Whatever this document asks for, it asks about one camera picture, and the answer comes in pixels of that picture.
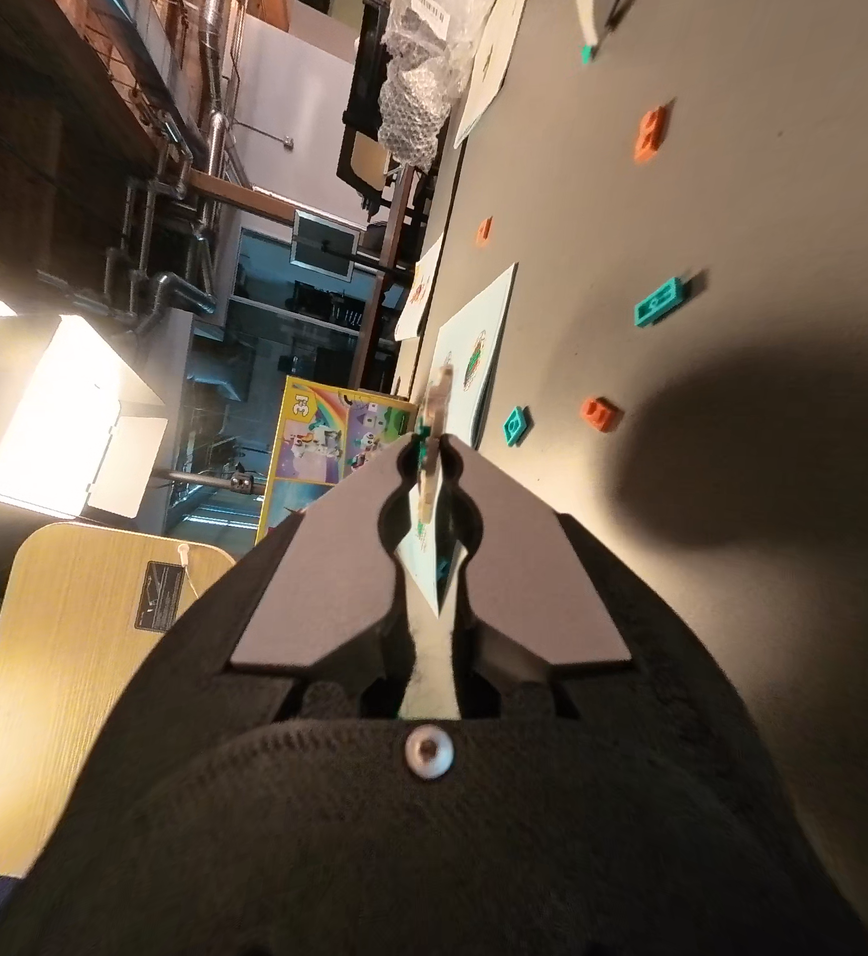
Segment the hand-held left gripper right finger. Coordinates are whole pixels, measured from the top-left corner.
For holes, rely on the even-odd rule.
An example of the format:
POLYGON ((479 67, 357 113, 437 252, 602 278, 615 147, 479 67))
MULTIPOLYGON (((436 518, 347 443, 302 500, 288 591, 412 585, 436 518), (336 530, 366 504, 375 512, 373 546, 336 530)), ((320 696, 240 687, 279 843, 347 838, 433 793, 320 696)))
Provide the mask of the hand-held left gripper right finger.
POLYGON ((439 505, 455 545, 458 700, 494 700, 632 663, 557 513, 479 452, 440 444, 439 505))

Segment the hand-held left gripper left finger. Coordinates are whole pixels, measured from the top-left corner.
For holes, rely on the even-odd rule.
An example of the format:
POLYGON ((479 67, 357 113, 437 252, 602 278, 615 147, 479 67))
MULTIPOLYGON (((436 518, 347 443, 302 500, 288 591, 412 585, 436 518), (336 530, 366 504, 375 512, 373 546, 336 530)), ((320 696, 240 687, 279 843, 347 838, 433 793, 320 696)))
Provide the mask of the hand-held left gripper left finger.
POLYGON ((382 685, 395 700, 416 663, 404 569, 415 436, 403 436, 307 508, 229 657, 233 670, 382 685))

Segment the round cream lego plate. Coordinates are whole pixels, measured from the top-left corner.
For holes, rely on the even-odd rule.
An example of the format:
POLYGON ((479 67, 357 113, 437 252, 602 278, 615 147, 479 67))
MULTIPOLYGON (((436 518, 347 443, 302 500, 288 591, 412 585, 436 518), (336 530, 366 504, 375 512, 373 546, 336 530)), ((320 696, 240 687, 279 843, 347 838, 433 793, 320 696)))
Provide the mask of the round cream lego plate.
POLYGON ((446 432, 452 387, 453 366, 448 362, 440 365, 436 375, 428 384, 425 399, 419 410, 419 415, 427 418, 433 425, 428 466, 422 472, 419 472, 417 468, 417 521, 425 525, 433 520, 439 494, 440 439, 446 432))

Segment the colourful lego set box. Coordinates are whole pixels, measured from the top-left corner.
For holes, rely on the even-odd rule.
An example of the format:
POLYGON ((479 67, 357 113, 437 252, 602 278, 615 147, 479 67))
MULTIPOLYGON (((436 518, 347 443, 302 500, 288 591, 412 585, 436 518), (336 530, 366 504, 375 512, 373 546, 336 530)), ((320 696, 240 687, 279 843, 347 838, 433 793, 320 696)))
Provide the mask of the colourful lego set box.
POLYGON ((408 400, 288 376, 255 542, 409 433, 416 416, 408 400))

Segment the large white paper sheet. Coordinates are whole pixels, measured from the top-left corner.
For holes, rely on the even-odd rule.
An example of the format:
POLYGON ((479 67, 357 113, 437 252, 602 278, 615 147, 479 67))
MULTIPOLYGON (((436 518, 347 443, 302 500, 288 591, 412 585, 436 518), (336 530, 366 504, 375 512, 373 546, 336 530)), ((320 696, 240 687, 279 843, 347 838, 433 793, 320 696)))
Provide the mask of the large white paper sheet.
POLYGON ((488 110, 503 85, 520 28, 525 1, 496 1, 474 56, 470 83, 459 129, 457 149, 488 110))

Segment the clear bubble wrap bag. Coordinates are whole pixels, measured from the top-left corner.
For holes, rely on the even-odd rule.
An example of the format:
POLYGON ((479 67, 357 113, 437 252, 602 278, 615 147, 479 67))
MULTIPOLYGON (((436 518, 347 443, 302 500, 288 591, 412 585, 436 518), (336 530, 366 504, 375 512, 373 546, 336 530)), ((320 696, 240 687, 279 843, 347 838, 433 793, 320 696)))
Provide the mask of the clear bubble wrap bag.
POLYGON ((470 78, 492 1, 393 1, 382 44, 380 145, 398 164, 430 172, 440 132, 470 78))

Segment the wooden-top white tilting stand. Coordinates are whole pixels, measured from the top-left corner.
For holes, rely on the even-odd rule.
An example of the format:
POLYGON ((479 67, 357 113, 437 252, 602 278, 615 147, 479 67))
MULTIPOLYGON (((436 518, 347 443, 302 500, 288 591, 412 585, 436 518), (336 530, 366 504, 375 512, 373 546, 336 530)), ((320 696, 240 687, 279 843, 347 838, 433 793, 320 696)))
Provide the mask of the wooden-top white tilting stand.
POLYGON ((0 877, 28 874, 141 663, 234 565, 213 545, 77 522, 22 544, 0 608, 0 877))

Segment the light blue instruction booklet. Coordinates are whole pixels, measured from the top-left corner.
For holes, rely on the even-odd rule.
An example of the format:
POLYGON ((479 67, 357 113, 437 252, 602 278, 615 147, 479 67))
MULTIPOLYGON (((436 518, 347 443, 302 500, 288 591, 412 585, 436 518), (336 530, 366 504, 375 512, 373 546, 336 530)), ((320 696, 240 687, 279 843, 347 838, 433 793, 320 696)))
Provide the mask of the light blue instruction booklet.
MULTIPOLYGON (((443 366, 450 366, 453 373, 444 431, 471 448, 479 447, 484 430, 488 394, 517 269, 518 264, 512 263, 465 304, 440 329, 433 352, 429 382, 438 379, 443 366)), ((420 520, 417 486, 411 489, 408 501, 411 526, 399 544, 398 555, 405 575, 418 586, 433 613, 438 614, 438 564, 443 558, 452 560, 453 548, 437 544, 436 511, 432 512, 430 522, 420 520)))

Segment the small printed paper sheet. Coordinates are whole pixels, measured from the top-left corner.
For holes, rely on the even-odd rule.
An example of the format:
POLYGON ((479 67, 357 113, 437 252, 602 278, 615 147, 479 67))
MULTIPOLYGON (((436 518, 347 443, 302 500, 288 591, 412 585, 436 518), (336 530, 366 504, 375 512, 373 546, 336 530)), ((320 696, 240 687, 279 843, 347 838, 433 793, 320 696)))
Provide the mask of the small printed paper sheet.
POLYGON ((412 285, 394 329, 394 341, 408 341, 420 335, 440 265, 443 239, 444 233, 440 233, 416 264, 412 285))

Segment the bright white light panel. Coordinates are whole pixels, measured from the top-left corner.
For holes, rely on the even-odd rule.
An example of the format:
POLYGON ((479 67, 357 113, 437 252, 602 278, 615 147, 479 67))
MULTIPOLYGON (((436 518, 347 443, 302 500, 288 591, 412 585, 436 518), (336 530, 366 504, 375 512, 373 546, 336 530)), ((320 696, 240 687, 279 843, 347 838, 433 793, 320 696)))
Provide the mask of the bright white light panel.
POLYGON ((167 424, 165 402, 84 317, 0 300, 0 504, 134 519, 167 424))

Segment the grey framed screen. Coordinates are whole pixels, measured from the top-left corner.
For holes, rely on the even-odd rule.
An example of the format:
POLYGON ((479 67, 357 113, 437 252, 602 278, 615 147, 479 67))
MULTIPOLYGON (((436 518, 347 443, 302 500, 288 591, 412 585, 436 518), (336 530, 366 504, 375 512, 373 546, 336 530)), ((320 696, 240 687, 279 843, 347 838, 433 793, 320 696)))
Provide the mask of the grey framed screen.
POLYGON ((354 277, 361 230, 308 209, 295 211, 289 263, 349 283, 354 277))

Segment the black frame chair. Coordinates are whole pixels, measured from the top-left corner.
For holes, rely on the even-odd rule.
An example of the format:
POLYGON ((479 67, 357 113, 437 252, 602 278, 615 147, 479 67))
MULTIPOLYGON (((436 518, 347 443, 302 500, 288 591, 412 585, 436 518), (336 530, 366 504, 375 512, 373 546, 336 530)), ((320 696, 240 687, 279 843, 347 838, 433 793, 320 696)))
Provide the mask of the black frame chair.
POLYGON ((364 1, 354 75, 347 106, 342 114, 343 135, 337 177, 352 187, 368 218, 390 207, 385 188, 404 165, 379 141, 380 91, 387 78, 391 55, 383 43, 390 3, 364 1))

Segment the silver ventilation duct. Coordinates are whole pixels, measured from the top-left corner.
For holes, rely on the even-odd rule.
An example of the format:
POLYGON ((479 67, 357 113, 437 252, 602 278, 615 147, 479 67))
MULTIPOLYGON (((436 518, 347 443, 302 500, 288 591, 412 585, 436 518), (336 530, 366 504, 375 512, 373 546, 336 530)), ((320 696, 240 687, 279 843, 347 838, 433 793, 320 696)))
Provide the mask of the silver ventilation duct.
POLYGON ((113 304, 115 267, 126 261, 127 253, 123 249, 117 246, 106 248, 104 315, 120 326, 138 337, 145 337, 162 322, 170 308, 176 307, 177 302, 191 306, 196 314, 214 315, 217 306, 216 298, 171 271, 161 271, 153 278, 151 302, 146 313, 137 314, 117 309, 113 304))
POLYGON ((215 178, 222 178, 225 162, 228 161, 234 176, 233 181, 239 186, 249 188, 250 180, 238 155, 233 134, 229 131, 230 111, 225 106, 223 64, 230 6, 230 2, 223 1, 199 3, 198 44, 203 98, 207 110, 207 172, 215 178))

